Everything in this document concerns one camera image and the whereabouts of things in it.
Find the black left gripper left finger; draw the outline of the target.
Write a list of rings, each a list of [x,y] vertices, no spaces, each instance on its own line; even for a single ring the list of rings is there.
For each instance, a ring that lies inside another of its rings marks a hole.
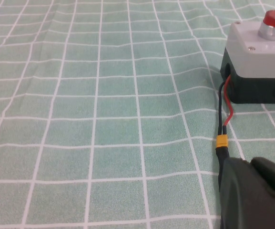
[[[226,159],[219,192],[222,229],[275,229],[275,191],[251,162]]]

